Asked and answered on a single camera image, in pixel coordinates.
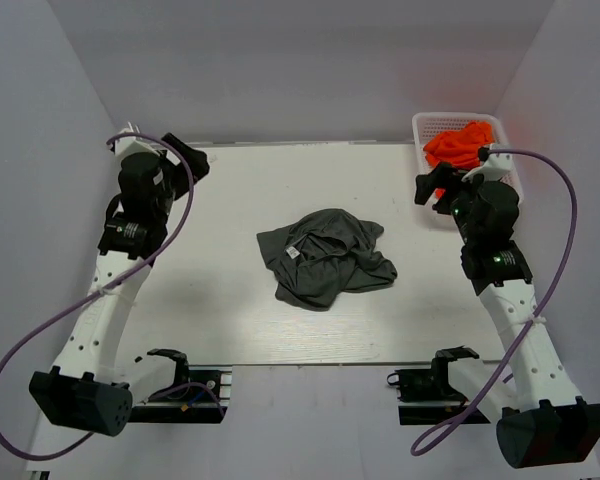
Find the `dark grey t shirt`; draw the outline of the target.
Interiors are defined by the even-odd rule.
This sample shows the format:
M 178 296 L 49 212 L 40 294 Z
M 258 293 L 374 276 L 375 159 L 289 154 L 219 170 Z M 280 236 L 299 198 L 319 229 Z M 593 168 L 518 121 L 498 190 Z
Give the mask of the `dark grey t shirt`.
M 394 264 L 376 249 L 384 227 L 343 209 L 323 209 L 256 235 L 275 298 L 310 311 L 327 311 L 341 293 L 391 287 Z

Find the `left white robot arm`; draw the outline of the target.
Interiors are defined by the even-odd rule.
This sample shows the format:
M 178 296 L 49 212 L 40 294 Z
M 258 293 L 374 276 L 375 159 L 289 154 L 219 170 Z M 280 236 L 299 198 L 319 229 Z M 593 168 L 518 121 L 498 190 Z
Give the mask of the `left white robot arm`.
M 151 395 L 186 383 L 185 354 L 154 348 L 128 370 L 115 358 L 136 296 L 167 243 L 173 204 L 210 171 L 207 156 L 171 133 L 158 150 L 130 130 L 113 142 L 120 162 L 118 193 L 105 213 L 90 286 L 95 299 L 81 307 L 49 372 L 35 372 L 29 392 L 50 423 L 118 435 L 133 407 Z

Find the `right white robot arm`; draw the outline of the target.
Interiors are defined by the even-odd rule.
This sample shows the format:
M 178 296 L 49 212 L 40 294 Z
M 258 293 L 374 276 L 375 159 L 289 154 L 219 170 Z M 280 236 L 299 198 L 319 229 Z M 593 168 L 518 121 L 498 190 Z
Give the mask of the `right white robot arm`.
M 505 354 L 489 371 L 469 349 L 438 352 L 448 385 L 470 403 L 422 434 L 412 455 L 428 453 L 479 411 L 495 425 L 500 452 L 513 468 L 586 460 L 600 438 L 600 404 L 583 399 L 540 315 L 531 270 L 512 239 L 519 216 L 516 190 L 483 174 L 468 178 L 447 163 L 417 176 L 416 204 L 426 204 L 436 190 L 443 194 L 433 209 L 451 216 L 458 228 L 464 274 Z

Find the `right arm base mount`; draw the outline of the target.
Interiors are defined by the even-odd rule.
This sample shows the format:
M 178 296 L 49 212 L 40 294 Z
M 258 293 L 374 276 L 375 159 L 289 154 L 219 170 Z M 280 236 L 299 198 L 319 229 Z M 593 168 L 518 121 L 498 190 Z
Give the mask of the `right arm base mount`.
M 431 368 L 395 370 L 387 376 L 387 385 L 397 391 L 401 426 L 433 426 L 469 405 L 463 394 L 437 385 Z

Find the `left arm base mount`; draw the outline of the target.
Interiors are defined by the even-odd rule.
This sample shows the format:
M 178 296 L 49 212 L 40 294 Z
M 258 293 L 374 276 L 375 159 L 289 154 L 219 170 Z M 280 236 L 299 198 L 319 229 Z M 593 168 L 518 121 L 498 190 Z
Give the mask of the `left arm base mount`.
M 231 367 L 193 366 L 182 388 L 160 398 L 151 398 L 132 410 L 129 422 L 136 424 L 217 425 L 224 419 L 231 396 Z

